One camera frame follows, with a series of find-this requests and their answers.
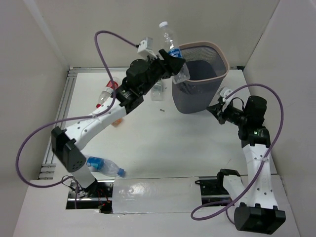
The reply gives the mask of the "clear bottle blue label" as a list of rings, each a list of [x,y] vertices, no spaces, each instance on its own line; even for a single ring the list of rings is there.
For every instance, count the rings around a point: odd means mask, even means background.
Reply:
[[[183,58],[181,54],[181,50],[179,47],[179,43],[177,40],[177,36],[172,28],[169,26],[167,21],[163,21],[159,24],[159,28],[162,32],[162,45],[164,50],[170,55],[175,58]],[[187,64],[184,63],[180,72],[173,77],[173,83],[179,84],[185,82],[186,80],[190,79],[189,69]]]

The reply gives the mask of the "clear bottle green white label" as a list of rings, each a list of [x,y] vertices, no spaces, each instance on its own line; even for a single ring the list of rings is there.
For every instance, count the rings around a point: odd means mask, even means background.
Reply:
[[[151,89],[151,100],[156,101],[156,102],[162,101],[163,100],[162,90],[163,90],[162,80],[159,79]]]

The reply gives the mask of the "clear bottle red cap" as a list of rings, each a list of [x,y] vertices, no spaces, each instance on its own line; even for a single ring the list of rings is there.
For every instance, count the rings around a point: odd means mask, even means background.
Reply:
[[[117,89],[120,86],[120,79],[114,77],[114,82],[111,82],[111,80],[108,81],[102,92],[100,93],[98,103],[96,104],[96,108],[99,108],[109,97],[112,96],[112,93],[115,89]]]

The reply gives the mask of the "orange juice bottle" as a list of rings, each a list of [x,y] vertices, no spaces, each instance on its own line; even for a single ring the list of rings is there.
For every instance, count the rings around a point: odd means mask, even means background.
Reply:
[[[123,122],[123,118],[117,119],[112,123],[113,127],[118,127]]]

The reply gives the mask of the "clear bottle blue cap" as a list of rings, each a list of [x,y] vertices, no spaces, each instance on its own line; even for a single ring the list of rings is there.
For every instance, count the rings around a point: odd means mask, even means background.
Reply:
[[[86,165],[91,172],[98,172],[108,177],[125,176],[125,170],[108,159],[86,156]]]

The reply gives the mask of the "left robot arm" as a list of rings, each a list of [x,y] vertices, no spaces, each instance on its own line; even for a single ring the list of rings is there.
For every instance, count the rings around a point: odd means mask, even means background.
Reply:
[[[87,119],[51,132],[52,151],[66,170],[80,185],[80,192],[86,197],[97,193],[97,180],[86,164],[82,149],[115,120],[123,118],[143,101],[143,96],[160,80],[177,75],[185,59],[169,55],[159,50],[160,57],[134,60],[126,70],[122,84],[115,90],[113,100],[107,100],[93,111]]]

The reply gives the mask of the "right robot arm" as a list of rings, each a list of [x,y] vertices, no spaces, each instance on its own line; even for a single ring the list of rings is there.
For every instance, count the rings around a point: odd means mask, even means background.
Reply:
[[[232,99],[220,96],[218,103],[209,106],[220,124],[230,122],[238,127],[242,151],[246,158],[248,187],[235,170],[221,169],[221,178],[215,182],[216,190],[229,193],[235,200],[234,223],[239,231],[273,234],[286,220],[274,195],[270,160],[266,152],[271,146],[269,131],[264,127],[267,101],[250,96],[244,108],[233,106]]]

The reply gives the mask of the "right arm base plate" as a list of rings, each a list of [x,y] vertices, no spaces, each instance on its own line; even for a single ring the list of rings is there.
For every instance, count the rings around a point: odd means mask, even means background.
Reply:
[[[230,195],[224,188],[219,186],[215,177],[199,178],[195,181],[195,184],[200,188],[202,204],[230,200]]]

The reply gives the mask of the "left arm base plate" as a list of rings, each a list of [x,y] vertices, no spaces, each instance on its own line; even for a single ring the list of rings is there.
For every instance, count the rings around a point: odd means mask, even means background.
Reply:
[[[98,180],[96,190],[85,192],[82,188],[76,193],[76,184],[72,181],[68,187],[66,209],[95,209],[103,214],[111,214],[114,180]]]

